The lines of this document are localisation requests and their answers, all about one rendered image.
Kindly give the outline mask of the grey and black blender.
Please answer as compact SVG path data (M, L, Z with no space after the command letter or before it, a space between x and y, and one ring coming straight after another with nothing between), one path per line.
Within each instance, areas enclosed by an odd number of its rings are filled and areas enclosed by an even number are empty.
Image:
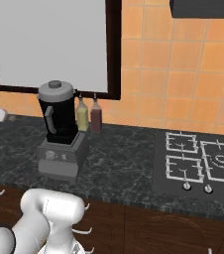
M61 102L39 99L47 136L37 148L38 170L51 179L75 183L89 152L88 138L79 132L74 116L74 98Z

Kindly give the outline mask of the grey blender lid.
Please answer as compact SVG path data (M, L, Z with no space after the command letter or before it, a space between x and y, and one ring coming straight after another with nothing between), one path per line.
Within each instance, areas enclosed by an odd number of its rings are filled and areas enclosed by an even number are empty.
M51 80L39 87L39 99L44 102L61 102L73 98L73 86L65 81Z

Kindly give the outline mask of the dark red bottle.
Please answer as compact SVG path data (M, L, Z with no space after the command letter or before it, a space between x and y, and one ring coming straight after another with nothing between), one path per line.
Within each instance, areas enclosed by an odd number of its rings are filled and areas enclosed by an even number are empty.
M93 98L93 107L90 111L91 129L100 132L102 129L102 108L98 105L97 97Z

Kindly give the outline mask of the pale yellow bottle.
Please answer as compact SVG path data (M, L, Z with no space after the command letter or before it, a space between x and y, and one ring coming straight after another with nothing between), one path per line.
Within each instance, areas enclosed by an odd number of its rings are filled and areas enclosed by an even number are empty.
M88 129L88 108L83 102L82 95L78 96L78 106L76 108L76 121L79 131L86 131Z

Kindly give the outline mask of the dark wood drawer front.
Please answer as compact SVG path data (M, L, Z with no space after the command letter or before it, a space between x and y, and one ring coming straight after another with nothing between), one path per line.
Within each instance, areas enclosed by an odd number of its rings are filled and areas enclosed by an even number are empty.
M98 223L105 223L115 228L124 226L125 208L122 204L86 199L85 205L88 209L82 219L84 228L94 227Z
M5 192L0 195L0 225L13 227L22 216L20 201L24 191L0 185L1 190Z

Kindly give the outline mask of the black hob with grey grates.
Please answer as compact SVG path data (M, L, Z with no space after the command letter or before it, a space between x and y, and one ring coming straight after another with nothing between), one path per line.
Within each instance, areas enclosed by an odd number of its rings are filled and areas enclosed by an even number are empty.
M191 190L183 189L185 182ZM224 202L224 135L157 131L153 191Z

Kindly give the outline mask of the dark framed window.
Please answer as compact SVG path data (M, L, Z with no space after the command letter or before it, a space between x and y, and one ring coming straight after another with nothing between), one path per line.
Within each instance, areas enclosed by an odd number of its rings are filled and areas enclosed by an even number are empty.
M0 91L121 97L122 0L0 0Z

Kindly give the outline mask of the dark wood cupboard door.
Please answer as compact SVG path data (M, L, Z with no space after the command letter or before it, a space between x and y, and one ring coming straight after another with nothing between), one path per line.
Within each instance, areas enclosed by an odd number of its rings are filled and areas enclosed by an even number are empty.
M124 254L218 254L224 222L125 207Z

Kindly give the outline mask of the dark range hood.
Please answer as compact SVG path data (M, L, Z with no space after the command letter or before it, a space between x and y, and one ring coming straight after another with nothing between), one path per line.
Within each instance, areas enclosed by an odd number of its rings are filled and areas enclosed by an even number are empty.
M224 19L224 0L169 0L173 18Z

